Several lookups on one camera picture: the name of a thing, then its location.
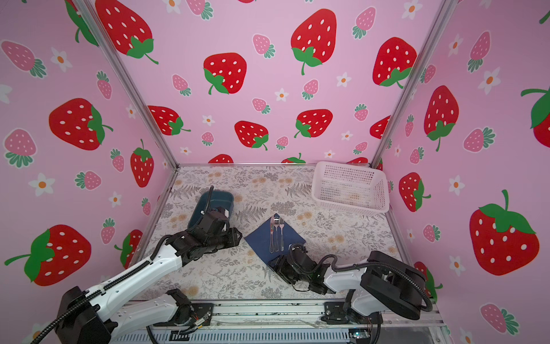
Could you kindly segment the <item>silver knife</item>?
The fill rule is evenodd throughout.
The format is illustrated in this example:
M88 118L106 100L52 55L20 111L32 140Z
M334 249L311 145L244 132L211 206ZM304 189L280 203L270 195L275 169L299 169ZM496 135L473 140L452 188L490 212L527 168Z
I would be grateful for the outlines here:
M269 252L270 254L273 254L274 253L274 249L275 249L275 246L274 246L274 218L273 216L271 217L270 219L270 242L269 242Z

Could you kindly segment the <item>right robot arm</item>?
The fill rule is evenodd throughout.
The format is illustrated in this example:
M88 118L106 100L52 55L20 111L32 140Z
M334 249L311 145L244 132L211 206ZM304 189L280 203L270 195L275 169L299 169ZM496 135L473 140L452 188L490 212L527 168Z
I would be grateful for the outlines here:
M267 265L293 288L304 282L307 292L319 295L347 291L345 312L355 317L389 310L419 320L422 312L433 310L427 277L418 269L379 251L372 251L362 262L338 265L337 261L337 255L326 255L315 262L305 246L292 245L287 254Z

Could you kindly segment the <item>silver fork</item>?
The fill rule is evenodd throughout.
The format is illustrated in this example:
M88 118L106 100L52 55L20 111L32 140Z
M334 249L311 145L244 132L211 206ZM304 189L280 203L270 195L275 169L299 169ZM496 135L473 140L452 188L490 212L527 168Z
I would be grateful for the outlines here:
M280 231L280 250L284 251L284 220L279 218L279 231Z

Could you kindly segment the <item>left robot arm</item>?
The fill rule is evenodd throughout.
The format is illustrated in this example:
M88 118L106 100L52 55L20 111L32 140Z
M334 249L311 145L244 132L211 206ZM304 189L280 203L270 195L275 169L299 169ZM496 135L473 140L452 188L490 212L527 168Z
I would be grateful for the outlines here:
M66 292L54 331L61 343L110 343L151 325L185 326L204 323L192 302L179 289L146 302L130 304L162 277L187 264L239 245L242 234L232 227L201 237L197 229L164 236L153 254L99 285Z

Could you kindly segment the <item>blue paper napkin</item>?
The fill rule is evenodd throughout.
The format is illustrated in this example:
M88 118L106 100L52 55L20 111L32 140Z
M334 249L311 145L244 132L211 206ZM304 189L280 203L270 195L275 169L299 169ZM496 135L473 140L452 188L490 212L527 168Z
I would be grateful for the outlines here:
M279 214L274 214L245 237L256 255L270 269L289 253L292 244L305 244L302 238Z

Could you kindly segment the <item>silver spoon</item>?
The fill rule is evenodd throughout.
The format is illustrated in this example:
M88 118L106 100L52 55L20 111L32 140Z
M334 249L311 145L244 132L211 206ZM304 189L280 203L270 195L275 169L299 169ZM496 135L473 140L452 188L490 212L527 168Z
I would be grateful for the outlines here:
M278 239L278 230L279 230L279 215L274 215L274 252L279 252L279 239Z

